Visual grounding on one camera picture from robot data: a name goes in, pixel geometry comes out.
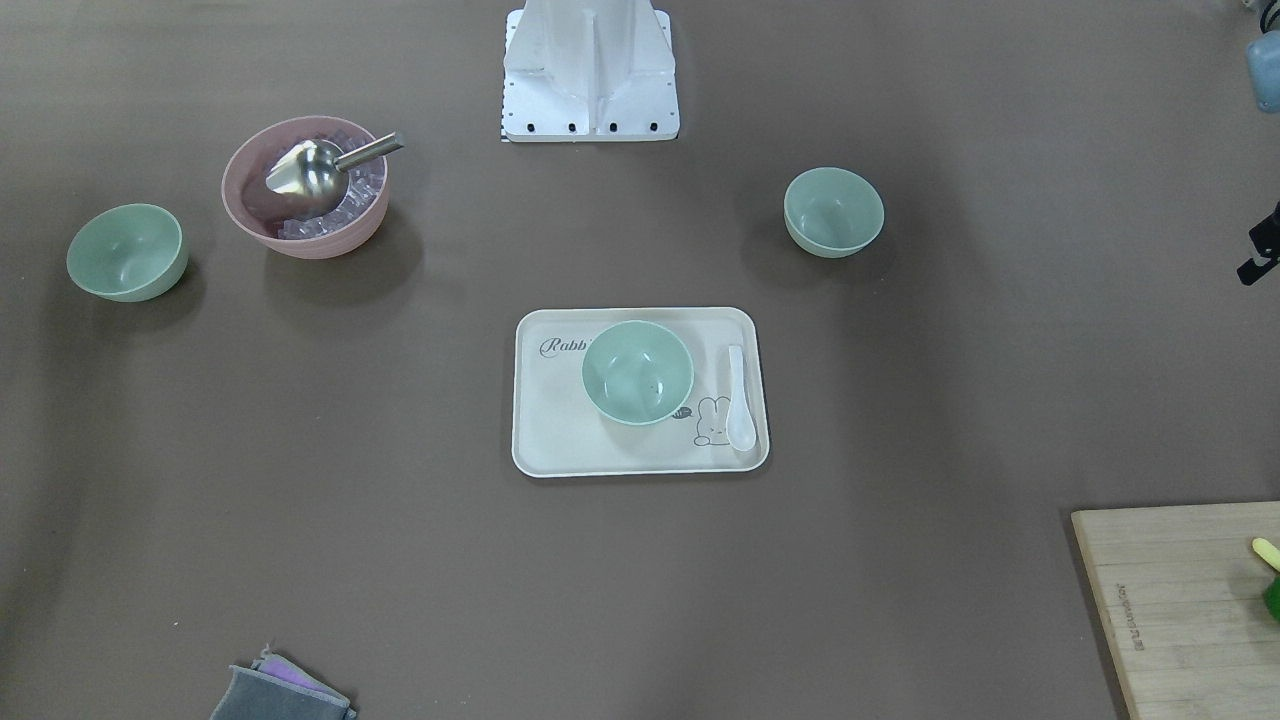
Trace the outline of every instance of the black clip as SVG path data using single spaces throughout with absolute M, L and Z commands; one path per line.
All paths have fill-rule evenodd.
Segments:
M 1258 278 L 1267 274 L 1271 268 L 1280 265 L 1280 204 L 1276 205 L 1275 213 L 1253 225 L 1249 240 L 1253 241 L 1256 255 L 1235 269 L 1235 274 L 1244 284 L 1258 282 Z

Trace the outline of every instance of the white tray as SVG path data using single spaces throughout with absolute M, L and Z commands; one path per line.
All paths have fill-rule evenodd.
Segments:
M 694 356 L 694 391 L 671 418 L 645 427 L 609 420 L 582 389 L 582 354 L 622 320 L 652 320 Z M 741 345 L 746 398 L 759 441 L 739 452 L 724 436 L 728 346 Z M 534 478 L 742 473 L 769 455 L 755 323 L 736 307 L 535 310 L 516 328 L 511 457 Z

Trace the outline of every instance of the folded towel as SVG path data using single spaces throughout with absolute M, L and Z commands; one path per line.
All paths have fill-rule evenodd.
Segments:
M 232 684 L 209 720 L 356 720 L 349 700 L 270 650 L 251 667 L 230 670 Z

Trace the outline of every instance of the cartoon rabbit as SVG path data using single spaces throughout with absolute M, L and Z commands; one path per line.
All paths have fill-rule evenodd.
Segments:
M 727 421 L 727 397 L 704 397 L 698 401 L 698 437 L 694 438 L 694 445 L 699 447 L 728 445 L 728 437 L 724 434 Z

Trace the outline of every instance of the cutting board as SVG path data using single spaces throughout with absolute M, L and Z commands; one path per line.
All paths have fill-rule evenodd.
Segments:
M 1133 720 L 1280 719 L 1276 574 L 1249 548 L 1280 542 L 1280 502 L 1071 515 Z

